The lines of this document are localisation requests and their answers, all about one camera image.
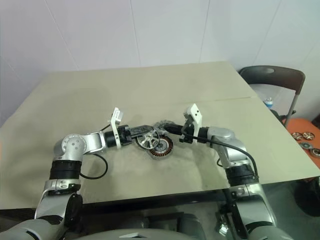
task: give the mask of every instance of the orange surface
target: orange surface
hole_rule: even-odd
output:
[[[289,123],[287,125],[287,130],[290,134],[293,134],[294,132],[298,133],[304,133],[304,132],[311,132],[314,134],[313,140],[298,140],[298,143],[309,143],[313,146],[315,149],[320,149],[320,129],[314,126],[310,121],[303,119],[303,118],[292,118],[289,120]],[[311,160],[317,165],[318,168],[320,168],[320,158],[314,157],[310,155],[309,150],[304,149],[306,154],[311,158]]]

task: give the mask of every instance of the black cable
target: black cable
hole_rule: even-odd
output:
[[[220,162],[220,158],[218,158],[218,160],[216,161],[216,164],[217,164],[219,167],[222,167],[222,168],[223,168],[224,166],[222,166],[219,162]]]
[[[110,124],[108,124],[107,126],[105,126],[104,128],[102,128],[100,131],[106,130],[108,127],[110,127]]]
[[[242,150],[241,148],[239,147],[236,147],[236,146],[232,146],[230,144],[227,144],[227,143],[224,143],[224,142],[220,142],[220,141],[215,141],[215,140],[211,140],[211,139],[207,139],[207,138],[204,138],[204,137],[198,137],[198,136],[193,136],[193,135],[190,135],[188,133],[185,132],[185,129],[186,129],[186,125],[184,125],[181,129],[181,133],[189,138],[193,138],[195,140],[200,140],[200,141],[203,141],[203,142],[207,142],[207,143],[211,143],[211,144],[217,144],[217,145],[220,145],[220,146],[224,146],[224,147],[227,147],[227,148],[230,148],[230,149],[234,149],[234,150],[237,150],[239,151],[240,153],[243,153],[244,155],[246,155],[252,162],[252,165],[253,165],[253,169],[254,169],[254,173],[255,173],[255,176],[258,178],[259,175],[258,175],[258,168],[257,168],[257,164],[256,164],[256,161],[255,159],[246,151]]]
[[[102,173],[100,176],[86,176],[86,175],[83,175],[83,174],[80,172],[80,176],[83,177],[83,178],[85,178],[85,179],[90,179],[90,180],[100,179],[100,178],[102,178],[104,175],[106,175],[106,173],[107,173],[107,171],[108,171],[108,163],[107,163],[107,160],[106,160],[103,156],[101,156],[101,155],[99,155],[99,154],[93,154],[93,155],[97,156],[98,158],[102,159],[102,161],[104,161],[104,163],[105,163],[105,171],[104,171],[104,173]]]

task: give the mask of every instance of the beige table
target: beige table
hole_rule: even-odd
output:
[[[226,62],[50,74],[0,129],[0,208],[34,208],[40,198],[56,141],[106,125],[114,107],[121,124],[183,124],[183,111],[197,103],[204,126],[230,128],[255,158],[260,182],[314,177],[320,170]],[[85,203],[105,202],[228,187],[216,153],[204,144],[180,143],[153,160],[136,144],[110,149],[109,171],[82,180]],[[82,171],[104,166],[86,156]]]

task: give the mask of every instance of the black chair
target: black chair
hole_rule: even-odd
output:
[[[281,66],[247,66],[239,71],[240,76],[248,84],[269,84],[287,89],[295,90],[295,95],[292,100],[288,114],[284,117],[284,126],[287,127],[289,119],[293,114],[298,96],[305,82],[305,74],[302,71],[281,67]],[[276,111],[272,111],[276,117],[279,115]]]

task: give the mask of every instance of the dual-arm robot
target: dual-arm robot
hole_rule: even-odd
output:
[[[58,240],[68,228],[75,226],[82,207],[82,197],[77,191],[81,188],[79,176],[82,176],[83,155],[96,155],[111,147],[120,149],[141,136],[144,136],[142,144],[145,144],[147,149],[155,147],[157,139],[152,134],[154,127],[118,126],[122,116],[123,113],[115,108],[110,120],[112,131],[87,135],[70,134],[57,142],[49,180],[44,184],[34,219],[21,222],[0,233],[1,240]],[[195,104],[186,110],[184,116],[184,125],[164,121],[157,125],[158,131],[181,135],[181,142],[203,143],[217,151],[230,184],[229,189],[224,189],[226,205],[221,209],[221,213],[228,216],[226,221],[229,224],[234,225],[233,234],[249,240],[292,240],[277,228],[274,213],[259,184],[256,163],[234,132],[226,128],[202,127],[202,115]],[[167,236],[168,239],[190,239],[186,235],[171,231],[138,231],[139,236],[146,238],[159,239],[160,236]],[[130,236],[137,237],[137,230],[107,231],[79,239],[113,240]]]

